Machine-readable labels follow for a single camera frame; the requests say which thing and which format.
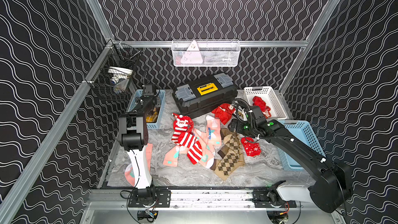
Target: yellow toolbox handle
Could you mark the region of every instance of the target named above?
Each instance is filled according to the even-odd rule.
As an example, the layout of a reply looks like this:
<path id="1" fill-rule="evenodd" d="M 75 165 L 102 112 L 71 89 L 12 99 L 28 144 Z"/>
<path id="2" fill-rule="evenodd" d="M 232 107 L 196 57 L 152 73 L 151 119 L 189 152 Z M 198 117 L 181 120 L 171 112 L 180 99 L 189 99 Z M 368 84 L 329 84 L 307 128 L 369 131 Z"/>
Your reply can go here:
<path id="1" fill-rule="evenodd" d="M 214 83 L 209 83 L 209 84 L 200 86 L 197 89 L 198 89 L 198 92 L 200 93 L 200 95 L 205 95 L 207 93 L 211 93 L 211 92 L 218 90 L 218 88 L 216 87 L 216 85 Z"/>

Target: wavy line pattern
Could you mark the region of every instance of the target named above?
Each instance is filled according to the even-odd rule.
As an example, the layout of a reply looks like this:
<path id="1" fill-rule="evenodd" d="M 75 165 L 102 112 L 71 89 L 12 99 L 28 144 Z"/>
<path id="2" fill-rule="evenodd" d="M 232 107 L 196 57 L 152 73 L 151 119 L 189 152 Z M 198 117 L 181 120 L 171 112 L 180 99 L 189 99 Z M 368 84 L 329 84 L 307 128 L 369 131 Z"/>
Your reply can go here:
<path id="1" fill-rule="evenodd" d="M 128 102 L 101 102 L 89 92 L 13 223 L 79 223 L 101 178 Z"/>
<path id="2" fill-rule="evenodd" d="M 398 0 L 341 0 L 286 93 L 326 155 L 353 167 L 350 224 L 398 223 L 397 38 Z"/>
<path id="3" fill-rule="evenodd" d="M 271 86 L 278 89 L 300 48 L 242 48 L 236 67 L 175 67 L 170 49 L 146 48 L 137 65 L 133 79 L 137 87 L 143 85 L 144 70 L 147 77 L 160 88 L 170 89 L 182 83 L 217 73 L 228 74 L 238 88 Z M 132 49 L 124 48 L 123 54 Z"/>
<path id="4" fill-rule="evenodd" d="M 304 40 L 327 0 L 98 0 L 117 40 Z"/>
<path id="5" fill-rule="evenodd" d="M 105 42 L 86 0 L 0 0 L 0 202 Z M 125 103 L 89 94 L 13 223 L 78 223 Z"/>

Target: blue plastic basket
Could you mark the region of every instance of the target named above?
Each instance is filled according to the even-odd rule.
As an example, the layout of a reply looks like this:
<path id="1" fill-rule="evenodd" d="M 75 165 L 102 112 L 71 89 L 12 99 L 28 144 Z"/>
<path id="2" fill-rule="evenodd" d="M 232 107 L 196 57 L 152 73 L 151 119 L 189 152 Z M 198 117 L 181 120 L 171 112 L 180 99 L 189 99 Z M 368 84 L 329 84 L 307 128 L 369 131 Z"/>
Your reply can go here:
<path id="1" fill-rule="evenodd" d="M 311 147 L 314 151 L 318 152 L 322 156 L 325 156 L 318 139 L 315 136 L 314 131 L 311 128 L 308 121 L 291 121 L 291 120 L 279 120 L 287 130 L 289 130 L 296 138 L 302 141 L 307 146 Z M 291 156 L 287 155 L 286 152 L 278 148 L 279 156 L 284 170 L 304 170 L 299 163 L 297 163 Z"/>
<path id="2" fill-rule="evenodd" d="M 133 98 L 133 99 L 135 99 L 135 97 L 141 97 L 141 96 L 142 96 L 142 92 L 143 92 L 142 89 L 138 89 L 138 90 L 135 92 L 134 98 Z M 161 90 L 161 91 L 159 92 L 160 101 L 161 101 L 162 103 L 161 103 L 161 106 L 160 106 L 160 111 L 159 111 L 158 119 L 157 119 L 157 121 L 156 121 L 155 123 L 147 123 L 148 129 L 159 129 L 159 127 L 160 127 L 160 121 L 162 120 L 162 115 L 163 115 L 164 107 L 165 107 L 165 104 L 166 104 L 166 97 L 165 97 L 165 95 L 166 95 L 166 91 Z M 134 109 L 134 107 L 135 107 L 136 105 L 137 105 L 137 103 L 135 102 L 135 100 L 132 100 L 128 112 L 130 112 L 132 109 Z"/>

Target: black wire basket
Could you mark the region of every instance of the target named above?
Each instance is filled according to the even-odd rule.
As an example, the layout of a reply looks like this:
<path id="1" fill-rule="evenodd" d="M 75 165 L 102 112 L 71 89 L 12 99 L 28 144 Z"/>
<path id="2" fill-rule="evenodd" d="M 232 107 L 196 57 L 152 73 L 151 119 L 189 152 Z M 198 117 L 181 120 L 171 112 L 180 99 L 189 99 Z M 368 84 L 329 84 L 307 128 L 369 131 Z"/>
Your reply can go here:
<path id="1" fill-rule="evenodd" d="M 94 81 L 89 83 L 94 94 L 104 101 L 129 101 L 136 90 L 132 75 L 141 54 L 139 50 L 131 56 L 117 51 L 109 54 Z"/>

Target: black toolbox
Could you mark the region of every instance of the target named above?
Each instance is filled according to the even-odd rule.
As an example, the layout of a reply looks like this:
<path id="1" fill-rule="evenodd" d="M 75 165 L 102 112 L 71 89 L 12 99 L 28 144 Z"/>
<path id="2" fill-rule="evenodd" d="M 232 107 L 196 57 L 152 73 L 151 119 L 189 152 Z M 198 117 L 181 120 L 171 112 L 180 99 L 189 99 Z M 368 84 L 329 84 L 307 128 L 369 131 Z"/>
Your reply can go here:
<path id="1" fill-rule="evenodd" d="M 196 118 L 222 103 L 232 103 L 238 91 L 231 77 L 220 73 L 174 87 L 172 95 L 180 114 Z"/>

